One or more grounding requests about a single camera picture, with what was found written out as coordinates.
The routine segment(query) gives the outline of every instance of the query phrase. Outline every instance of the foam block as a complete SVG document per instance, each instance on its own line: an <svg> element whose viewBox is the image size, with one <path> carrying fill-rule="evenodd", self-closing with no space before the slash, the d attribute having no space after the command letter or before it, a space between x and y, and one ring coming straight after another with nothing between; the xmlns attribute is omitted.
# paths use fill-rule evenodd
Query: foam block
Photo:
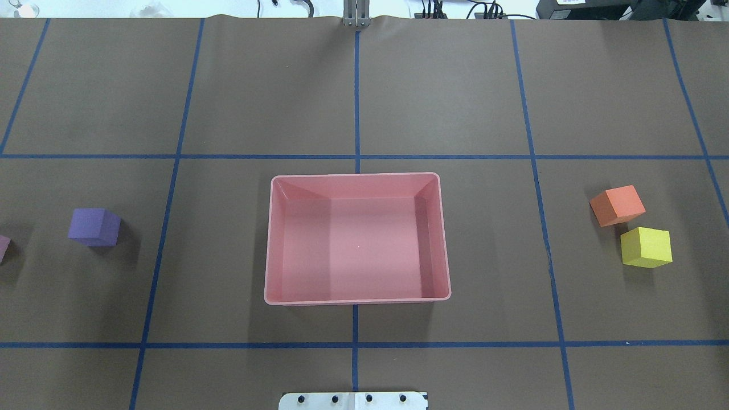
<svg viewBox="0 0 729 410"><path fill-rule="evenodd" d="M0 262L2 262L2 258L5 257L5 251L7 251L7 247L10 245L10 238L7 236L0 235Z"/></svg>
<svg viewBox="0 0 729 410"><path fill-rule="evenodd" d="M645 213L633 185L606 190L590 201L600 226L624 223Z"/></svg>
<svg viewBox="0 0 729 410"><path fill-rule="evenodd" d="M122 219L104 208L74 210L69 238L88 247L113 247L117 244Z"/></svg>
<svg viewBox="0 0 729 410"><path fill-rule="evenodd" d="M620 235L623 264L655 268L673 262L668 231L635 228Z"/></svg>

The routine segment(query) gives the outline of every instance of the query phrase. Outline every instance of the pink plastic bin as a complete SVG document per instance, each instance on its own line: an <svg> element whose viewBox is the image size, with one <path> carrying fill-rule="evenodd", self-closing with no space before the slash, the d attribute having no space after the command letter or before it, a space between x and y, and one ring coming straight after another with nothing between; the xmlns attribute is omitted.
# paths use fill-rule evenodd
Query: pink plastic bin
<svg viewBox="0 0 729 410"><path fill-rule="evenodd" d="M437 174L271 181L267 303L430 302L450 296Z"/></svg>

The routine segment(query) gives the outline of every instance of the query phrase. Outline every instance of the table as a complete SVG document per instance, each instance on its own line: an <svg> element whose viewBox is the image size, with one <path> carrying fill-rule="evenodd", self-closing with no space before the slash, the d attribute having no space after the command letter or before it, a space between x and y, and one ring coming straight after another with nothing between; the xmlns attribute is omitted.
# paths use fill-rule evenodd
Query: table
<svg viewBox="0 0 729 410"><path fill-rule="evenodd" d="M5 20L0 407L726 409L723 23ZM270 179L435 171L453 296L263 301ZM588 201L635 185L647 213ZM119 244L66 238L78 207ZM671 232L624 266L619 234Z"/></svg>

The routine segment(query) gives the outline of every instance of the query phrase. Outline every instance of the blue tape grid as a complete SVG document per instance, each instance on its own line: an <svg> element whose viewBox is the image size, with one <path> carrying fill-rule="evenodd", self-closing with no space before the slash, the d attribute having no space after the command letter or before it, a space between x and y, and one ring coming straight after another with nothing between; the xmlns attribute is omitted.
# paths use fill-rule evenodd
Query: blue tape grid
<svg viewBox="0 0 729 410"><path fill-rule="evenodd" d="M559 295L557 294L557 281L554 277L554 263L552 262L552 250L549 244L549 233L547 232L547 218L545 216L544 201L542 200L542 187L539 184L539 170L537 169L537 155L534 152L534 140L531 136L531 123L529 122L529 107L526 103L526 92L524 91L524 78L521 73L521 59L519 58L519 43L516 37L516 26L514 20L510 20L511 37L514 44L514 59L516 62L516 73L519 80L519 93L521 94L521 108L524 113L524 125L526 127L526 139L529 143L529 155L531 160L531 173L534 176L534 188L537 192L537 206L539 208L539 219L542 222L542 239L547 251L549 263L549 278L552 287L552 303L554 317L557 323L557 337L559 337L559 349L562 356L562 371L564 373L564 386L567 394L567 404L570 410L574 410L574 397L572 395L572 379L569 376L569 364L567 361L567 347L564 343L564 329L562 328L562 313L559 308Z"/></svg>
<svg viewBox="0 0 729 410"><path fill-rule="evenodd" d="M28 81L31 80L31 75L33 74L33 68L36 66L36 61L38 61L38 54L41 52L41 47L43 47L43 40L45 40L45 35L48 32L48 26L50 26L50 19L46 19L45 24L43 25L43 31L41 31L41 36L38 38L38 44L36 45L36 50L33 52L33 58L31 58L31 64L28 66L28 72L26 73L26 77L23 79L23 84L20 86L20 92L17 94L17 99L15 100L15 105L12 108L12 112L10 113L10 119L7 122L7 127L5 128L5 134L3 134L2 142L0 142L0 154L5 151L5 145L7 145L7 140L10 138L10 131L12 130L12 124L15 122L15 116L17 115L17 111L20 109L20 104L23 102L23 95L26 93L26 88L28 87Z"/></svg>
<svg viewBox="0 0 729 410"><path fill-rule="evenodd" d="M663 27L666 32L666 40L668 48L671 52L671 58L674 63L677 79L687 109L691 117L698 142L701 146L703 155L540 155L534 150L534 140L531 134L531 124L529 121L529 108L526 100L526 92L524 88L523 75L521 69L521 60L518 50L518 39L516 35L516 27L513 21L510 22L511 34L514 48L515 63L519 82L519 91L521 94L521 102L526 127L526 136L529 143L528 155L363 155L360 149L360 132L359 132L359 48L360 48L360 32L355 32L354 37L354 155L236 155L236 154L182 154L182 145L184 143L184 132L187 125L187 115L190 110L190 101L192 98L192 89L195 82L195 72L197 69L198 57L200 54L200 45L203 38L203 29L205 20L200 19L200 27L198 29L198 38L195 46L195 54L192 61L190 72L190 82L188 84L187 96L185 100L182 124L180 126L177 150L174 154L5 154L4 149L7 145L9 136L12 131L12 125L15 117L23 101L23 95L31 78L33 68L35 67L38 55L41 51L44 38L50 25L50 19L47 19L41 35L39 37L33 58L28 67L28 71L18 93L15 106L13 107L10 119L0 142L0 158L3 159L174 159L174 167L172 171L170 188L168 193L167 206L165 208L165 216L160 233L160 243L157 250L157 260L155 261L155 270L152 276L152 286L149 292L149 301L147 304L147 314L144 321L144 329L141 342L139 343L96 343L96 342L0 342L0 349L138 349L139 357L135 372L132 397L130 400L130 409L136 406L136 397L139 392L139 384L141 381L141 372L144 365L144 354L147 349L351 349L352 351L352 389L357 391L358 385L358 351L359 349L431 349L431 348L559 348L562 356L563 372L565 378L565 388L570 409L574 409L574 398L572 395L572 383L569 375L569 362L567 360L566 348L585 348L585 347L658 347L658 346L729 346L729 339L701 339L701 340L601 340L601 341L567 341L564 339L564 330L561 321L561 311L557 293L557 284L554 276L554 267L549 243L549 233L547 230L546 216L544 212L544 204L542 200L541 187L539 184L539 173L537 170L537 160L703 160L709 176L712 179L717 199L720 203L725 221L729 226L729 212L719 183L712 166L713 160L729 160L729 155L709 155L706 143L699 127L698 121L693 110L690 97L688 95L683 76L679 67L676 51L674 49L671 32L668 27L668 21L663 20ZM549 275L553 295L553 308L555 312L555 322L557 325L558 340L557 341L454 341L454 342L360 342L359 341L359 307L352 306L352 342L300 342L300 343L149 343L149 325L152 319L152 310L155 302L155 294L157 290L157 281L159 278L160 267L162 263L162 255L165 245L167 227L169 223L170 210L174 197L177 172L179 163L182 159L313 159L313 160L354 160L355 172L360 172L361 160L425 160L425 159L454 159L454 160L529 160L531 162L532 173L534 176L534 188L537 196L537 204L539 208L539 217L542 224L542 237L545 243L547 259L549 262Z"/></svg>
<svg viewBox="0 0 729 410"><path fill-rule="evenodd" d="M200 19L200 27L198 28L198 41L195 45L195 55L192 57L192 68L190 69L190 82L187 85L187 96L184 102L184 111L182 113L182 124L180 125L180 134L177 140L177 153L175 154L175 164L172 168L172 177L170 178L170 191L167 195L167 206L165 208L165 218L162 222L162 232L160 233L160 245L157 248L157 260L155 261L155 271L152 274L152 286L149 290L149 300L147 301L147 314L144 317L144 329L141 334L141 346L139 347L139 357L137 358L137 367L134 374L134 384L132 386L132 397L129 403L129 409L134 410L136 407L136 398L139 393L139 383L141 381L141 371L144 366L144 353L147 350L147 339L149 338L149 324L152 321L152 310L155 307L155 295L157 294L157 281L160 277L160 267L162 266L162 253L165 249L165 240L167 237L167 226L170 222L170 210L172 208L172 199L175 195L175 185L177 183L177 171L179 170L180 157L182 155L182 144L184 143L184 132L187 127L187 113L190 111L190 100L192 99L192 87L195 84L195 71L198 68L198 57L200 55L200 43L203 41L203 29L205 28L205 19Z"/></svg>
<svg viewBox="0 0 729 410"><path fill-rule="evenodd" d="M693 129L696 131L696 138L698 138L698 143L701 145L701 152L703 152L703 159L706 161L706 167L709 170L709 176L712 178L712 183L714 184L714 190L717 192L717 197L719 199L719 205L722 207L722 212L724 213L724 221L727 223L727 226L729 227L729 212L727 212L727 206L724 202L724 196L722 195L721 189L719 189L719 182L717 181L717 176L714 174L714 167L712 166L712 160L709 157L709 151L706 149L706 143L703 140L703 135L701 134L701 128L698 126L698 120L696 120L696 113L693 111L693 105L691 104L691 98L688 96L688 91L686 91L686 84L683 82L683 76L681 75L681 69L679 68L679 61L678 58L676 58L676 50L674 49L674 40L671 38L671 30L668 28L668 20L663 19L663 30L666 32L666 40L668 41L668 49L671 51L671 59L674 61L674 69L676 69L676 77L678 77L679 85L681 86L681 92L684 95L684 100L686 100L686 107L688 108L688 113L691 116L691 122L693 123Z"/></svg>

